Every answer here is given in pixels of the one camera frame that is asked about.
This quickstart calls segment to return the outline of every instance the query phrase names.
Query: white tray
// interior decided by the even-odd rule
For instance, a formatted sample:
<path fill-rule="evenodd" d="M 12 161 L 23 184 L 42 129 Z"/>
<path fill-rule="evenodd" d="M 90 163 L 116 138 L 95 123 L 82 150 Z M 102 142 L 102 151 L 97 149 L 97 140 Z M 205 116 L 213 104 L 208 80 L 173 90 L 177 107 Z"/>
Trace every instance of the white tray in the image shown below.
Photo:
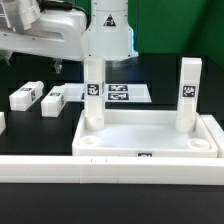
<path fill-rule="evenodd" d="M 175 119 L 176 111 L 105 110 L 105 128 L 101 131 L 88 131 L 83 111 L 72 145 L 73 155 L 217 157 L 217 146 L 198 114 L 195 131 L 189 134 L 175 130 Z M 80 144 L 80 139 L 86 136 L 100 139 L 100 145 Z M 208 141 L 210 148 L 189 149 L 187 142 L 193 138 Z"/>

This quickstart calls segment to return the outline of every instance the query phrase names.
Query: white block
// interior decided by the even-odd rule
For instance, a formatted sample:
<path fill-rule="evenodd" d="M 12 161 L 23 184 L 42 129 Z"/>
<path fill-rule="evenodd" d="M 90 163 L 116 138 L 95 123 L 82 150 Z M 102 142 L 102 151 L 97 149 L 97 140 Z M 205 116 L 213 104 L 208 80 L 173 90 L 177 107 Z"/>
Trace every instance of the white block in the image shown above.
<path fill-rule="evenodd" d="M 41 102 L 43 117 L 57 117 L 67 103 L 67 87 L 55 86 Z"/>
<path fill-rule="evenodd" d="M 218 146 L 218 157 L 224 158 L 224 131 L 212 115 L 202 115 L 201 117 Z"/>
<path fill-rule="evenodd" d="M 0 112 L 0 135 L 5 130 L 5 116 L 3 112 Z"/>
<path fill-rule="evenodd" d="M 26 83 L 9 96 L 11 110 L 26 111 L 43 95 L 43 87 L 40 81 Z"/>
<path fill-rule="evenodd" d="M 105 60 L 102 58 L 87 58 L 84 61 L 85 81 L 85 118 L 89 130 L 99 130 L 104 127 L 104 89 Z"/>
<path fill-rule="evenodd" d="M 188 133 L 194 130 L 201 67 L 200 58 L 182 59 L 176 119 L 176 130 L 179 132 Z"/>

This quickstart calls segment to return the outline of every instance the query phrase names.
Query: marker label on block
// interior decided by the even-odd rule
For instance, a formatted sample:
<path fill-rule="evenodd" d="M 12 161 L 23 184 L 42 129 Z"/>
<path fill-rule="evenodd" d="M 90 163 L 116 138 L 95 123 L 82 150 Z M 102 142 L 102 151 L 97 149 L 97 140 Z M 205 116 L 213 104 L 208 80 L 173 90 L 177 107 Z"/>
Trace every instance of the marker label on block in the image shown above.
<path fill-rule="evenodd" d="M 110 92 L 127 92 L 128 91 L 128 85 L 109 85 L 109 91 Z"/>
<path fill-rule="evenodd" d="M 29 92 L 31 90 L 32 90 L 32 88 L 22 88 L 20 91 Z"/>
<path fill-rule="evenodd" d="M 64 96 L 62 95 L 62 96 L 61 96 L 61 107 L 63 107 L 64 104 L 65 104 L 65 100 L 64 100 Z"/>
<path fill-rule="evenodd" d="M 109 93 L 108 100 L 129 100 L 128 93 Z"/>
<path fill-rule="evenodd" d="M 195 98 L 197 86 L 195 85 L 183 85 L 182 97 L 183 98 Z"/>
<path fill-rule="evenodd" d="M 87 84 L 87 95 L 88 96 L 100 96 L 100 85 L 99 84 Z"/>
<path fill-rule="evenodd" d="M 51 93 L 50 94 L 50 96 L 56 96 L 56 97 L 58 97 L 58 96 L 60 96 L 61 95 L 61 93 Z"/>
<path fill-rule="evenodd" d="M 36 99 L 35 90 L 31 93 L 31 100 L 34 101 Z"/>
<path fill-rule="evenodd" d="M 145 152 L 139 152 L 138 157 L 152 157 L 153 154 L 151 152 L 145 153 Z"/>

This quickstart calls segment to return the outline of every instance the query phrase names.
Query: black table surface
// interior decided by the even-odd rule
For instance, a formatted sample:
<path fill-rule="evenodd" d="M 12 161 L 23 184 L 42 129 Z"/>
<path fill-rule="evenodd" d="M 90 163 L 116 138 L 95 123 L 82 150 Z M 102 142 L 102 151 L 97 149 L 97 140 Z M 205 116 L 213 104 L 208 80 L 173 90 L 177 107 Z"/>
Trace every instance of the black table surface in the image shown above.
<path fill-rule="evenodd" d="M 107 103 L 106 108 L 176 110 L 181 57 L 142 54 L 108 64 L 106 83 L 147 84 L 152 103 Z M 67 103 L 58 118 L 43 118 L 40 102 L 55 85 L 82 83 L 82 64 L 65 61 L 57 75 L 48 58 L 18 54 L 17 59 L 14 67 L 0 64 L 0 111 L 7 124 L 0 155 L 71 155 L 83 103 Z M 207 57 L 202 60 L 197 111 L 212 114 L 224 128 L 224 70 Z M 43 81 L 44 96 L 26 112 L 10 111 L 9 95 L 28 81 Z M 2 224 L 221 224 L 223 209 L 223 186 L 0 184 Z"/>

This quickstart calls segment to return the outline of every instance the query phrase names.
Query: vertical white post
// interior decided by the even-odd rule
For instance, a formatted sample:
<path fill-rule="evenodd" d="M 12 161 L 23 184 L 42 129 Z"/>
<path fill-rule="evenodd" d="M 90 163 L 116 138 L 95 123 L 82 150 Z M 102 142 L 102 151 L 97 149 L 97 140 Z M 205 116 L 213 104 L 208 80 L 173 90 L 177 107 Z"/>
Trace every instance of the vertical white post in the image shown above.
<path fill-rule="evenodd" d="M 176 130 L 192 132 L 198 101 L 202 61 L 200 58 L 183 58 L 176 118 Z"/>
<path fill-rule="evenodd" d="M 87 58 L 84 61 L 85 81 L 85 122 L 89 130 L 104 128 L 104 86 L 105 60 L 102 58 Z"/>
<path fill-rule="evenodd" d="M 3 112 L 0 112 L 0 135 L 5 130 L 5 116 Z"/>

